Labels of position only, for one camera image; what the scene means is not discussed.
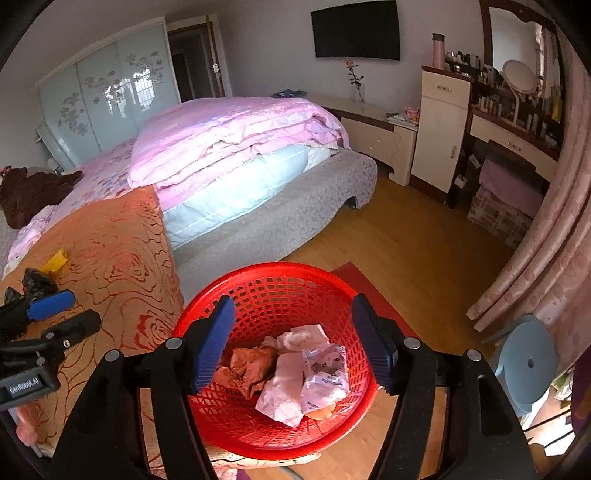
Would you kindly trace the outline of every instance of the round mirror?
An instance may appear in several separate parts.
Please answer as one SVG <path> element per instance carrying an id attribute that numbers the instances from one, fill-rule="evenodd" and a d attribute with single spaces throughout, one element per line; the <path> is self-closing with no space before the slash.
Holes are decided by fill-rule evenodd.
<path id="1" fill-rule="evenodd" d="M 519 93 L 533 93 L 538 86 L 538 78 L 525 63 L 507 60 L 503 65 L 503 77 L 513 90 Z"/>

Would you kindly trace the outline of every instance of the rose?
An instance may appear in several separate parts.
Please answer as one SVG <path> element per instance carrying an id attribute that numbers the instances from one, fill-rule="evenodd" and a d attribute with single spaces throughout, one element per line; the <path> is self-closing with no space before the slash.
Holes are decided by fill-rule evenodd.
<path id="1" fill-rule="evenodd" d="M 158 313 L 148 310 L 139 316 L 135 344 L 137 347 L 151 352 L 168 340 L 171 333 L 171 326 Z"/>

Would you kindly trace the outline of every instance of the pink cushion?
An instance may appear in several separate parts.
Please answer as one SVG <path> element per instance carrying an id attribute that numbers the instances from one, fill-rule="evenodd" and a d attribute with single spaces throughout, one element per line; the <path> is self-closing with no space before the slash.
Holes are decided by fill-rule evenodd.
<path id="1" fill-rule="evenodd" d="M 499 200 L 532 218 L 544 200 L 544 196 L 535 188 L 490 160 L 484 161 L 479 182 Z"/>

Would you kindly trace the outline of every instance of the drawer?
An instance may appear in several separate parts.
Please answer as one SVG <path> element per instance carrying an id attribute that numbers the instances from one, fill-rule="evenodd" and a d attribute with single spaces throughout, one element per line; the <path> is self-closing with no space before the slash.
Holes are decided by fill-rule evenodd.
<path id="1" fill-rule="evenodd" d="M 394 166 L 394 132 L 363 124 L 350 118 L 342 118 L 341 123 L 349 134 L 351 149 L 365 153 L 391 167 Z"/>
<path id="2" fill-rule="evenodd" d="M 474 115 L 470 135 L 484 142 L 497 142 L 530 162 L 535 166 L 535 171 L 546 180 L 552 181 L 554 178 L 558 162 L 513 132 Z"/>
<path id="3" fill-rule="evenodd" d="M 470 88 L 465 80 L 455 79 L 438 73 L 423 72 L 422 95 L 468 109 Z"/>

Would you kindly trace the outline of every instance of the doorway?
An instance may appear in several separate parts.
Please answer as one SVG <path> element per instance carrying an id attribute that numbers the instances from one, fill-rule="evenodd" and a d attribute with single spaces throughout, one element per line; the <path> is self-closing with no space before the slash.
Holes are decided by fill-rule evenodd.
<path id="1" fill-rule="evenodd" d="M 168 33 L 182 102 L 225 96 L 211 22 Z"/>

